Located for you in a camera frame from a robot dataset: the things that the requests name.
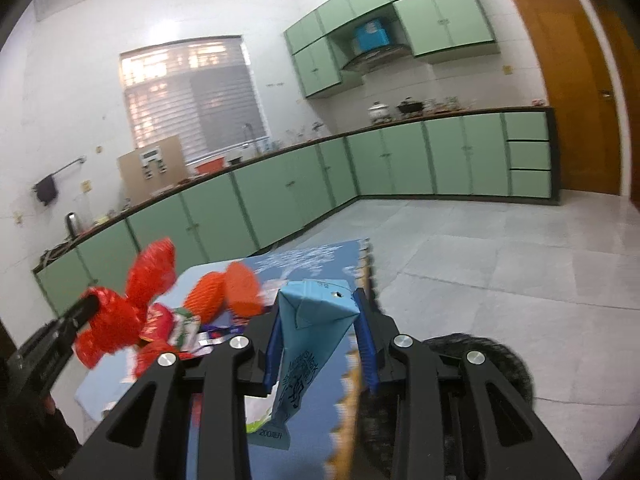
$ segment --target range hood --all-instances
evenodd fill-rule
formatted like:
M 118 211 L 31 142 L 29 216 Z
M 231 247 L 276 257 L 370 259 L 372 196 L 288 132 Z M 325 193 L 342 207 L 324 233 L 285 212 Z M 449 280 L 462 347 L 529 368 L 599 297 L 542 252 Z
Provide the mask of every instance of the range hood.
M 395 44 L 380 20 L 371 20 L 355 31 L 354 50 L 360 52 L 350 60 L 343 70 L 366 74 L 400 57 L 410 56 L 411 49 L 405 44 Z

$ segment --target silver pot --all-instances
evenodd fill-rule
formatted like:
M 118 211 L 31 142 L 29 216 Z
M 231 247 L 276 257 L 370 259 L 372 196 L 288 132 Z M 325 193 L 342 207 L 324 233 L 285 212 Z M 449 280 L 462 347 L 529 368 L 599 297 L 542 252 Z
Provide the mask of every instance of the silver pot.
M 373 106 L 369 108 L 369 119 L 371 119 L 373 123 L 390 120 L 391 113 L 389 113 L 389 107 L 380 101 L 376 101 L 373 103 Z

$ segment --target pot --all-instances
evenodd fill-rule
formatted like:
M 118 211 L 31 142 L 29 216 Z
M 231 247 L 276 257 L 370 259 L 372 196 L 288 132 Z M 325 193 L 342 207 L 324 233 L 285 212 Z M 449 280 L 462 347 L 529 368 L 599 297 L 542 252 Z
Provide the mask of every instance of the pot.
M 371 119 L 373 123 L 390 120 L 391 113 L 389 113 L 389 107 L 380 101 L 376 101 L 373 103 L 373 106 L 369 108 L 369 119 Z
M 401 114 L 417 114 L 424 108 L 421 101 L 414 101 L 410 97 L 402 101 L 396 108 Z

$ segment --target red snack wrapper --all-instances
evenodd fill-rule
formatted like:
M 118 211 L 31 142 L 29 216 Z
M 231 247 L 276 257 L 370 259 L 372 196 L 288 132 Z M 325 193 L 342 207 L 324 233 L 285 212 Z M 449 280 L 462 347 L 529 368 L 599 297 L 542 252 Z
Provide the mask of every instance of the red snack wrapper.
M 144 341 L 167 341 L 174 328 L 174 314 L 162 303 L 154 303 L 146 311 L 146 323 L 140 331 Z
M 140 352 L 138 352 L 138 362 L 136 363 L 136 369 L 133 372 L 134 375 L 139 378 L 143 373 L 146 372 L 146 369 L 149 368 L 153 364 L 153 362 L 165 352 L 178 354 L 178 357 L 180 359 L 190 359 L 193 357 L 193 355 L 189 354 L 188 352 L 178 352 L 166 341 L 156 340 L 152 343 L 149 343 L 143 349 L 141 349 Z
M 90 328 L 80 333 L 76 338 L 76 355 L 80 362 L 90 370 L 95 368 L 104 355 L 104 352 L 96 346 L 94 332 Z
M 129 301 L 103 286 L 92 286 L 86 294 L 95 294 L 100 301 L 98 312 L 89 320 L 100 350 L 113 354 L 139 341 L 144 322 Z
M 222 272 L 208 272 L 198 280 L 183 307 L 195 316 L 200 316 L 200 322 L 207 324 L 222 313 L 222 303 L 225 301 L 225 275 Z
M 262 313 L 260 283 L 254 272 L 241 262 L 231 262 L 225 272 L 226 305 L 239 317 Z
M 125 294 L 144 311 L 153 298 L 168 291 L 175 283 L 175 247 L 169 238 L 150 243 L 129 269 Z

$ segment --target tile floor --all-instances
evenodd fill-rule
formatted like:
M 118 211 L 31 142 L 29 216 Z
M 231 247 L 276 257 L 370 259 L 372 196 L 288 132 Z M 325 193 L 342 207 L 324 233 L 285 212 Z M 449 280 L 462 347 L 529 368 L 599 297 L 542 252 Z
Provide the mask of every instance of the tile floor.
M 583 192 L 561 206 L 367 200 L 284 248 L 363 237 L 398 328 L 512 347 L 538 415 L 584 480 L 598 478 L 640 416 L 638 211 Z

